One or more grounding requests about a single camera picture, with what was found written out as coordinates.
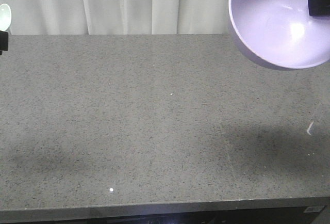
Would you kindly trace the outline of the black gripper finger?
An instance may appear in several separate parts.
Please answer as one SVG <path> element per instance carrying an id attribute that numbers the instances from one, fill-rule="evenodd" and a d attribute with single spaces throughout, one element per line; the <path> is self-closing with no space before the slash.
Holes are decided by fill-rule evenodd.
<path id="1" fill-rule="evenodd" d="M 0 31 L 0 55 L 3 51 L 8 51 L 9 34 L 6 31 Z"/>
<path id="2" fill-rule="evenodd" d="M 311 17 L 329 16 L 330 0 L 308 0 L 308 13 Z"/>

